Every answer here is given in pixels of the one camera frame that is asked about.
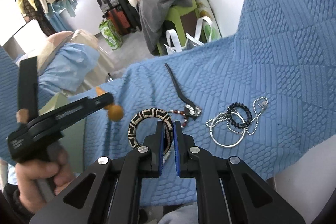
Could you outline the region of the left hand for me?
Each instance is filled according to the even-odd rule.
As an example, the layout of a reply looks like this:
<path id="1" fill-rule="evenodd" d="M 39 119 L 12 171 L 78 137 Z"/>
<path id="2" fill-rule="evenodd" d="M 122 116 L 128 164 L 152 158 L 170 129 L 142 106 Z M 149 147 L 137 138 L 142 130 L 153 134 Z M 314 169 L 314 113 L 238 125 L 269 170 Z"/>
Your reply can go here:
<path id="1" fill-rule="evenodd" d="M 45 206 L 45 199 L 37 187 L 36 180 L 53 178 L 55 184 L 54 194 L 59 194 L 74 179 L 75 175 L 68 162 L 68 153 L 61 149 L 56 162 L 45 162 L 39 159 L 17 163 L 15 165 L 19 200 L 31 213 L 36 213 Z"/>

